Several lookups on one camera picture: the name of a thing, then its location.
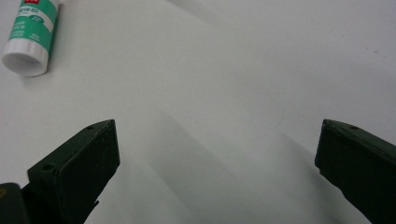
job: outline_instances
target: red logo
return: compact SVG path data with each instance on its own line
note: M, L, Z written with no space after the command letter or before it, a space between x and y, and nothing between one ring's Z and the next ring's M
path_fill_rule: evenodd
M25 4L26 3L31 3L31 4L38 4L40 0L25 0Z

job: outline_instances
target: glue stick cap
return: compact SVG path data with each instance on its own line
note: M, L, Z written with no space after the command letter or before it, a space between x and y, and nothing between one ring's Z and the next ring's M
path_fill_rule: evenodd
M9 70L27 77L42 75L47 70L49 54L35 41L10 39L6 45L3 64Z

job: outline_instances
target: green label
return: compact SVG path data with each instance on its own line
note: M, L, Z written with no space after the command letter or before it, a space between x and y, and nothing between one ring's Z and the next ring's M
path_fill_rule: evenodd
M56 7L50 0L40 0L38 4L25 2L21 1L9 39L33 40L50 52L50 42L56 22Z

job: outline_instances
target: glue stick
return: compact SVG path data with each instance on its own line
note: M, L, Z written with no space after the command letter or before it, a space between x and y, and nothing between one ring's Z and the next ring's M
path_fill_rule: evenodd
M21 0L3 56L6 68L28 77L46 72L58 6L59 0Z

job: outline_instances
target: white table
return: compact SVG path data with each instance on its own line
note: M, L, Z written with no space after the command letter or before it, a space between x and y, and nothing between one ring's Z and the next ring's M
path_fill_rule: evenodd
M324 119L396 144L395 1L61 2L48 73L0 65L1 182L115 119L86 223L369 223L314 157Z

